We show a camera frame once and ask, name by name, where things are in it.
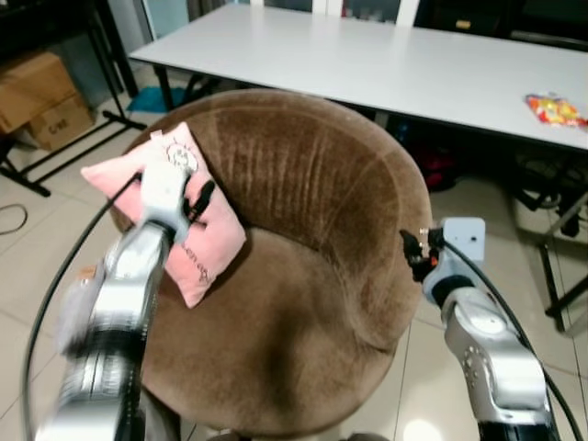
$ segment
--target brown chair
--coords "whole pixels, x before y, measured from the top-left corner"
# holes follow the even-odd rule
[[[418,168],[356,112],[270,90],[181,107],[133,146],[180,121],[248,240],[193,310],[164,278],[143,384],[188,420],[243,436],[338,424],[386,375],[419,301],[399,235],[431,222]]]

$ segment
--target cushion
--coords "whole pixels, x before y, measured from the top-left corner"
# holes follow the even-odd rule
[[[84,178],[111,198],[136,172],[156,161],[169,161],[195,170],[187,183],[186,197],[190,206],[198,199],[201,188],[211,179],[206,162],[186,123],[166,134],[156,132],[143,145],[119,158],[82,169]],[[140,184],[129,188],[116,206],[132,222],[141,217]],[[184,243],[175,245],[165,269],[179,286],[188,308],[196,306],[207,289],[245,241],[245,233],[222,191],[215,187],[210,203],[193,224]]]

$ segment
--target snack bag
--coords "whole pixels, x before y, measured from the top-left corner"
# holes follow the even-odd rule
[[[588,121],[568,100],[553,94],[527,95],[525,101],[539,121],[560,126],[586,126]]]

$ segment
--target floor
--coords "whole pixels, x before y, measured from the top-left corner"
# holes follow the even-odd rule
[[[153,122],[157,116],[135,114],[136,120]],[[63,257],[80,231],[103,203],[102,197],[79,175],[80,167],[121,154],[135,137],[129,130],[82,161],[51,178],[50,198],[41,198],[0,176],[0,206],[20,202],[29,220],[19,232],[0,236],[0,439],[22,439],[18,379],[24,347],[40,300]],[[13,160],[25,164],[37,153]],[[543,310],[545,282],[538,254],[532,245],[537,232],[556,219],[553,213],[531,213],[513,202],[495,184],[466,179],[455,188],[432,196],[437,219],[445,216],[480,216],[487,222],[485,270],[503,291],[526,328],[540,358],[560,386],[588,436],[588,333],[566,338],[554,329]],[[0,231],[17,219],[0,216]],[[106,218],[73,263],[63,286],[80,267],[92,265],[116,237]],[[586,268],[588,233],[580,242],[558,241],[553,265],[560,273],[559,288],[569,289]],[[42,327],[33,366],[33,404],[38,421],[54,402],[64,362],[55,354],[53,327],[57,304],[50,307]],[[585,308],[585,300],[570,311],[572,318]],[[571,440],[568,425],[556,409],[562,440]],[[183,422],[183,441],[202,441],[207,430]],[[370,431],[390,441],[470,441],[478,439],[461,369],[443,338],[438,310],[421,302],[407,329],[388,376],[374,395],[348,420],[316,441],[337,441],[352,432]]]

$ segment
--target black cable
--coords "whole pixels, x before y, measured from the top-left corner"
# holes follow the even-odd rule
[[[498,288],[495,287],[494,284],[488,279],[488,277],[481,271],[481,269],[479,269],[478,266],[476,264],[474,264],[465,254],[463,254],[461,251],[459,251],[459,249],[453,243],[444,240],[442,243],[442,246],[447,247],[451,252],[455,253],[461,260],[463,260],[463,262],[467,266],[469,266],[469,268],[474,273],[476,273],[476,275],[481,279],[481,281],[484,283],[484,285],[486,285],[486,287],[488,287],[488,289],[490,290],[491,294],[494,296],[496,301],[498,301],[501,308],[504,310],[504,313],[508,316],[509,320],[511,321],[511,323],[514,326],[514,329],[518,333],[519,339],[520,339],[521,343],[523,344],[523,346],[526,347],[529,351],[531,351],[531,353],[533,353],[534,356],[537,356],[535,349],[533,349],[531,342],[529,341],[528,337],[526,336],[526,333],[525,333],[525,330],[523,329],[523,326],[521,326],[521,323],[516,319],[515,313],[513,312],[513,310],[510,309],[510,307],[508,306],[508,303],[506,303],[506,300],[504,300],[504,297],[502,296],[502,294],[500,293]],[[566,418],[568,419],[568,422],[570,423],[571,431],[573,432],[573,435],[574,435],[576,441],[583,441],[582,433],[580,432],[580,427],[578,426],[576,419],[574,418],[573,414],[571,413],[570,406],[563,398],[563,395],[561,394],[560,389],[553,382],[553,379],[551,378],[550,374],[545,370],[543,365],[541,365],[541,368],[543,369],[543,375],[545,376],[545,381],[548,383],[548,387],[551,389],[551,392],[553,392],[553,395],[555,396],[556,400],[560,404],[561,409],[563,410],[563,413],[566,415]],[[549,403],[549,407],[551,408],[551,414],[552,414],[552,420],[553,420],[552,423],[554,424],[554,427],[556,427],[556,431],[557,431],[557,426],[556,426],[556,422],[555,422],[555,415],[553,415],[553,406],[551,406],[551,402]]]
[[[104,217],[106,212],[112,208],[115,201],[122,195],[130,185],[135,182],[136,180],[140,179],[141,174],[135,174],[127,183],[111,198],[107,201],[106,204],[98,211],[98,213],[94,216],[94,218],[88,223],[85,230],[80,235],[77,242],[73,245],[72,250],[70,253],[65,257],[62,265],[60,266],[57,274],[51,281],[49,285],[49,289],[45,293],[45,297],[41,301],[39,311],[37,312],[37,317],[35,318],[35,322],[33,323],[32,330],[30,332],[30,337],[28,338],[27,344],[27,351],[25,352],[25,360],[23,365],[23,372],[22,378],[20,382],[20,393],[22,396],[21,402],[21,411],[22,411],[22,420],[23,420],[23,427],[25,431],[25,439],[27,441],[33,441],[33,430],[31,425],[31,415],[30,415],[30,390],[29,390],[29,383],[30,383],[30,365],[32,362],[33,352],[35,350],[35,344],[37,343],[37,338],[39,337],[40,326],[43,323],[43,318],[47,313],[47,309],[49,308],[49,304],[57,287],[59,286],[60,282],[62,281],[63,275],[67,268],[72,264],[72,261],[77,256],[77,253],[82,248],[87,237],[90,235],[92,230],[96,227],[96,225],[100,222],[100,220]]]
[[[22,210],[22,221],[20,222],[20,224],[10,230],[5,230],[3,232],[0,232],[0,236],[4,236],[5,234],[11,234],[13,232],[17,232],[18,230],[20,230],[22,227],[25,226],[25,223],[27,223],[28,220],[28,211],[27,208],[22,205],[22,204],[10,204],[10,205],[4,205],[3,207],[0,207],[0,211],[4,211],[6,209],[21,209]]]

